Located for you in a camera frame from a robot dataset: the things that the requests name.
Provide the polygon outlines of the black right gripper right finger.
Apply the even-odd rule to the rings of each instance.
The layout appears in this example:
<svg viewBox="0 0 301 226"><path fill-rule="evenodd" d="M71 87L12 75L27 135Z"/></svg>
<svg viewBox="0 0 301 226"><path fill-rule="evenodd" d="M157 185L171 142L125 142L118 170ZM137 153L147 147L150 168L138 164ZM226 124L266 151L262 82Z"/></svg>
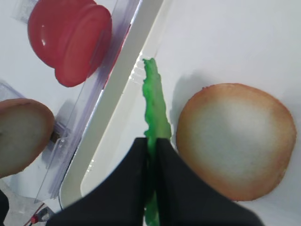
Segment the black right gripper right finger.
<svg viewBox="0 0 301 226"><path fill-rule="evenodd" d="M175 152L156 142L156 191L162 226L262 226L252 211L216 192Z"/></svg>

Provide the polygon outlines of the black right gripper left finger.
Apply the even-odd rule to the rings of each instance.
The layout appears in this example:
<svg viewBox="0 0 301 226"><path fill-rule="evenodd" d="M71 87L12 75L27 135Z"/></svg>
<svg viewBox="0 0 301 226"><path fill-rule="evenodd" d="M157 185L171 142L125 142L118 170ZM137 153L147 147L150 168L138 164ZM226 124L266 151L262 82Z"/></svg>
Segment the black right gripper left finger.
<svg viewBox="0 0 301 226"><path fill-rule="evenodd" d="M136 138L117 168L91 193L55 214L50 226L141 226L147 140Z"/></svg>

